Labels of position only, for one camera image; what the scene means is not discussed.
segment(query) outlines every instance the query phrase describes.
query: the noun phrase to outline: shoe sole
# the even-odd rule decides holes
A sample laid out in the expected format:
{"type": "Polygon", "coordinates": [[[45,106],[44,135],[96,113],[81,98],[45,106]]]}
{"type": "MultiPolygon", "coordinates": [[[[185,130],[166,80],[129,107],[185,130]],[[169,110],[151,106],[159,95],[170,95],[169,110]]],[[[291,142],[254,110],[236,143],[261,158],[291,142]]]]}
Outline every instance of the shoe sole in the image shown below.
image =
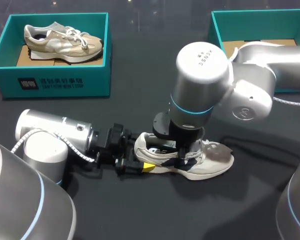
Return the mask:
{"type": "Polygon", "coordinates": [[[101,58],[104,54],[104,50],[101,49],[99,52],[96,52],[89,56],[81,56],[81,57],[73,57],[66,56],[55,52],[40,52],[40,51],[32,51],[29,49],[29,56],[32,60],[61,60],[68,64],[82,64],[86,62],[90,62],[92,60],[97,60],[101,58]]]}
{"type": "Polygon", "coordinates": [[[186,177],[189,180],[192,181],[198,181],[198,180],[205,180],[205,179],[210,179],[213,177],[216,177],[220,174],[223,174],[224,172],[228,171],[229,168],[232,167],[232,165],[234,164],[234,156],[231,157],[231,165],[228,166],[227,168],[221,170],[221,171],[217,171],[214,173],[209,173],[209,174],[195,174],[195,173],[191,173],[191,172],[187,172],[187,171],[183,171],[174,167],[164,167],[164,166],[158,166],[156,165],[154,167],[154,169],[152,169],[151,171],[147,171],[147,173],[152,173],[152,174],[164,174],[164,173],[176,173],[176,174],[181,174],[182,176],[186,177]]]}

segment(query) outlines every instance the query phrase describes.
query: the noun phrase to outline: shoe heel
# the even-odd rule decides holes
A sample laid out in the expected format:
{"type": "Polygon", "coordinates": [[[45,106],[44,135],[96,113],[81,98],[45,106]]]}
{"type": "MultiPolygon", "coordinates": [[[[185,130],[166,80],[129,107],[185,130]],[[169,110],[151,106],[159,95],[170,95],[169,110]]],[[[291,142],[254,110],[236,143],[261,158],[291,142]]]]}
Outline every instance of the shoe heel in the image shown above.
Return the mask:
{"type": "Polygon", "coordinates": [[[54,56],[50,52],[31,51],[30,58],[35,60],[48,60],[53,59],[54,56]]]}

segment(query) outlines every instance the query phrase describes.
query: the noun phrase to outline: blue ring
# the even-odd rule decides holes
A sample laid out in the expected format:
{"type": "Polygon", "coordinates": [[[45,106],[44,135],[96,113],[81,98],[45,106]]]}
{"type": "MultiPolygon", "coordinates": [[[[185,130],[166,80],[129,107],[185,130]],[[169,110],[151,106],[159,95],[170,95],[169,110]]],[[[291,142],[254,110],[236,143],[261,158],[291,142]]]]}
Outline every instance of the blue ring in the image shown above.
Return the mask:
{"type": "Polygon", "coordinates": [[[23,237],[21,238],[21,240],[25,240],[29,234],[31,233],[31,231],[34,229],[38,219],[39,219],[39,216],[41,214],[41,211],[42,211],[42,207],[44,205],[44,198],[45,198],[45,186],[44,186],[44,181],[42,180],[42,177],[40,176],[39,172],[36,172],[39,176],[39,179],[40,179],[40,184],[41,184],[41,196],[40,196],[40,202],[39,202],[39,206],[38,206],[38,210],[36,211],[36,214],[34,216],[34,219],[30,225],[30,227],[28,228],[28,230],[25,232],[25,234],[23,235],[23,237]]]}
{"type": "Polygon", "coordinates": [[[174,99],[172,98],[172,95],[171,95],[171,100],[172,100],[173,104],[174,104],[178,109],[180,109],[181,111],[183,111],[183,112],[185,112],[185,113],[187,113],[187,114],[194,114],[194,115],[205,114],[205,113],[209,112],[209,111],[214,107],[214,106],[212,106],[212,107],[210,107],[208,110],[205,110],[205,111],[187,111],[187,110],[185,110],[185,109],[179,107],[179,106],[176,104],[176,102],[175,102],[174,99]]]}
{"type": "Polygon", "coordinates": [[[288,193],[287,193],[287,195],[288,195],[288,204],[289,204],[289,207],[290,207],[292,216],[294,217],[294,220],[296,221],[296,223],[297,223],[297,224],[299,225],[299,227],[300,227],[300,222],[299,222],[299,220],[297,219],[297,216],[295,215],[295,212],[294,212],[294,210],[292,209],[291,202],[290,202],[290,183],[291,183],[293,177],[294,177],[294,176],[291,177],[290,182],[289,182],[289,185],[288,185],[288,193]]]}

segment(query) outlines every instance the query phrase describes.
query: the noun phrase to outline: sneaker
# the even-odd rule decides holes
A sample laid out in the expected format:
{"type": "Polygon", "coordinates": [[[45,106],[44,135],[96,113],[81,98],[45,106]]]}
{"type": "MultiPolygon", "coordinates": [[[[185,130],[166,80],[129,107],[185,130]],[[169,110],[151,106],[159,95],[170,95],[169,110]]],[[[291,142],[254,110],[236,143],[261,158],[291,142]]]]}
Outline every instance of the sneaker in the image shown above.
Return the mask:
{"type": "Polygon", "coordinates": [[[150,173],[174,172],[189,180],[213,178],[227,171],[234,163],[232,150],[218,142],[196,141],[185,159],[178,158],[176,151],[162,150],[165,146],[171,148],[175,144],[174,141],[162,140],[144,132],[135,141],[134,154],[139,161],[155,165],[150,173]]]}
{"type": "Polygon", "coordinates": [[[24,40],[33,60],[61,59],[73,64],[88,62],[103,54],[100,38],[57,22],[46,27],[26,25],[24,40]]]}

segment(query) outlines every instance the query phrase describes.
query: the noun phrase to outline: shoe box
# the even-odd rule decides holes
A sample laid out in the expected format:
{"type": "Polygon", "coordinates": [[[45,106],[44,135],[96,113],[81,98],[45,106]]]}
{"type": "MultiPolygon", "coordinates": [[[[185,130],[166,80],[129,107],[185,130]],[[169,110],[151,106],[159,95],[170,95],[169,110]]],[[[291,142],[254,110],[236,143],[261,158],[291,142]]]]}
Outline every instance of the shoe box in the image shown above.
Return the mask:
{"type": "Polygon", "coordinates": [[[0,37],[0,91],[4,98],[107,97],[110,95],[112,38],[108,13],[10,15],[0,37]],[[24,27],[58,22],[104,41],[103,56],[86,63],[31,60],[24,27]]]}
{"type": "MultiPolygon", "coordinates": [[[[235,48],[251,41],[300,45],[300,9],[211,12],[208,42],[221,48],[228,58],[235,48]]],[[[277,88],[275,92],[296,90],[277,88]]]]}

